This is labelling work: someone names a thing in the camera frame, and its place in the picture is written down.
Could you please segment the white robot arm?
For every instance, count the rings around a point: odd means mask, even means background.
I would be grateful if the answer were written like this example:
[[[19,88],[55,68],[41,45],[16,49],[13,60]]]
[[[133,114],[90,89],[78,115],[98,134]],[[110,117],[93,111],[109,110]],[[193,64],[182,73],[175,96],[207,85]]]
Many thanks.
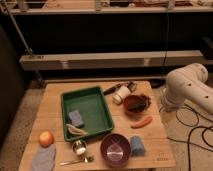
[[[169,72],[161,102],[165,110],[176,111],[189,100],[213,115],[213,88],[205,84],[208,71],[204,65],[193,63]]]

